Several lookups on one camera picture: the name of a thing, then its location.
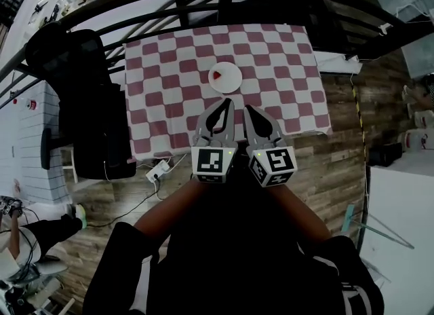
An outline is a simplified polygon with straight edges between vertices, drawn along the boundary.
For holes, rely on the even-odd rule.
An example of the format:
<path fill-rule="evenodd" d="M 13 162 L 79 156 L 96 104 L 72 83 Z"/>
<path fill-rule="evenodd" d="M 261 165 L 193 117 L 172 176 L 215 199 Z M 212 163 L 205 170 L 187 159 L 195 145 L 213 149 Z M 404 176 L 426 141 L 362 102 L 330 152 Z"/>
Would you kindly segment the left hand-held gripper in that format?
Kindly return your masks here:
<path fill-rule="evenodd" d="M 235 104 L 220 99 L 211 104 L 197 119 L 196 143 L 191 147 L 193 177 L 201 183 L 223 184 L 237 152 Z"/>

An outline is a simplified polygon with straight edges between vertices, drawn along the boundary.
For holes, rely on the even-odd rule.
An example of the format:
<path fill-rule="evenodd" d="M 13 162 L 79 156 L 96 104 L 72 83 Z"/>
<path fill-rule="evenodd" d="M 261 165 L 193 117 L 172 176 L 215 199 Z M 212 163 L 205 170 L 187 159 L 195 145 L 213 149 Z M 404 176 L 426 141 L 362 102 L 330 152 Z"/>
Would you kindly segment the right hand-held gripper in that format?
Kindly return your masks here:
<path fill-rule="evenodd" d="M 264 110 L 246 105 L 243 110 L 248 169 L 261 187 L 285 184 L 298 170 L 293 146 L 283 140 L 277 120 Z"/>

